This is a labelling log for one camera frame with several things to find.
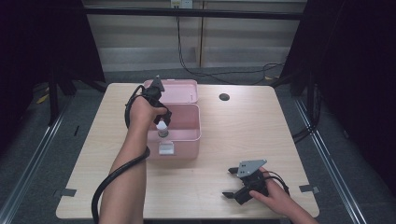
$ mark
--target black round hole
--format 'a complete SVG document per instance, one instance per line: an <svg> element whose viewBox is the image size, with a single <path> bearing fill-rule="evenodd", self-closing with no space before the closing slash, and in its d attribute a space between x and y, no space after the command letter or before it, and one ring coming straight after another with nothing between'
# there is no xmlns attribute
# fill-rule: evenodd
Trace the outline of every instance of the black round hole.
<svg viewBox="0 0 396 224"><path fill-rule="evenodd" d="M227 93L222 93L222 94L219 96L219 98L220 98L220 100L222 100L222 101L228 101L228 100L230 100L230 95L228 95Z"/></svg>

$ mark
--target tape piece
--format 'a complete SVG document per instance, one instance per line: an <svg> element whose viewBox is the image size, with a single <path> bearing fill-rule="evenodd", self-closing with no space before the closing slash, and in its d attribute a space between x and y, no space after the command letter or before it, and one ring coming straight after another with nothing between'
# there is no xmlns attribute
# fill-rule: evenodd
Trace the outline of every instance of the tape piece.
<svg viewBox="0 0 396 224"><path fill-rule="evenodd" d="M74 197L76 192L77 192L76 189L57 189L53 193L53 197L55 198L62 198L62 196Z"/></svg>
<svg viewBox="0 0 396 224"><path fill-rule="evenodd" d="M319 190L318 187L312 187L312 186L310 186L310 185L302 185L302 186L300 186L299 188L300 188L300 191L301 191L302 193L306 193L306 192L308 192L308 191L312 191L314 194L317 194L317 193L320 192L320 190Z"/></svg>

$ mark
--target person's right arm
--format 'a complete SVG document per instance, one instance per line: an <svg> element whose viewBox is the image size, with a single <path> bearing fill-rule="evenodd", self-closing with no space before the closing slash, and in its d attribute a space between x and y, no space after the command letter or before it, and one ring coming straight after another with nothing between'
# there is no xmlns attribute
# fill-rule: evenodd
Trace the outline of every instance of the person's right arm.
<svg viewBox="0 0 396 224"><path fill-rule="evenodd" d="M285 192L273 179L265 181L269 195L268 197L261 193L251 190L250 196L254 199L266 204L274 212L288 217L294 224L317 224L318 222L306 212L297 202L295 202L289 194Z"/></svg>

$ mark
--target pink box lid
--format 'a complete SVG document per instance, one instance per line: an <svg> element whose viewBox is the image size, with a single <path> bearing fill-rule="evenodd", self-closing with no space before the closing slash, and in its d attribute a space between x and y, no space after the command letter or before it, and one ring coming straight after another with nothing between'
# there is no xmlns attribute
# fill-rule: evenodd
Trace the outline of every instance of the pink box lid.
<svg viewBox="0 0 396 224"><path fill-rule="evenodd" d="M149 87L151 80L144 82ZM160 99L163 104L196 104L198 101L197 82L193 79L165 79L161 80L165 91Z"/></svg>

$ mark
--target small bottle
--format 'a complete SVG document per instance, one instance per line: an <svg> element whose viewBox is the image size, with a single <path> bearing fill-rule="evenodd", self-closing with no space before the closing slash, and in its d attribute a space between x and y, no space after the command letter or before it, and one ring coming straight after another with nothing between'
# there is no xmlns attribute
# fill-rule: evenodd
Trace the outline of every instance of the small bottle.
<svg viewBox="0 0 396 224"><path fill-rule="evenodd" d="M160 136L161 138L165 138L169 134L168 127L166 126L165 122L163 122L163 120L158 122L157 130L158 130L158 136Z"/></svg>

